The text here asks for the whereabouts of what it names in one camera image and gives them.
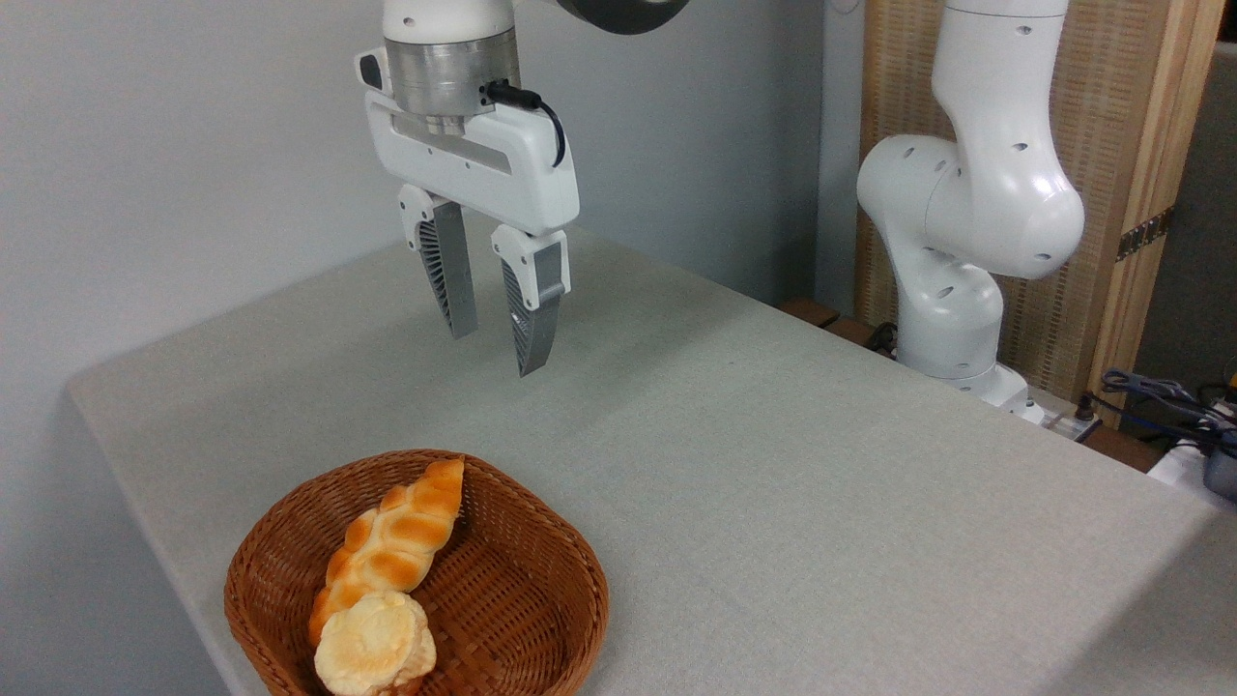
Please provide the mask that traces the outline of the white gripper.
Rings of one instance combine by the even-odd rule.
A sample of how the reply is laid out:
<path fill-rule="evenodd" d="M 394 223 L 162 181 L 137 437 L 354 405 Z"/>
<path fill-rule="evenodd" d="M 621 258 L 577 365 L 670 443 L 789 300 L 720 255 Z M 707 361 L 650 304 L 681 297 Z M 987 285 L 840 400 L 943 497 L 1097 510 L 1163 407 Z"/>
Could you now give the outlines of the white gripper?
<path fill-rule="evenodd" d="M 503 223 L 492 232 L 491 247 L 501 260 L 518 375 L 542 368 L 562 295 L 571 291 L 562 229 L 580 213 L 571 155 L 552 164 L 557 138 L 550 120 L 499 105 L 469 119 L 460 135 L 434 134 L 380 91 L 365 94 L 365 111 L 380 162 L 406 182 L 398 194 L 404 237 L 421 257 L 452 337 L 477 329 L 461 211 L 468 206 Z"/>

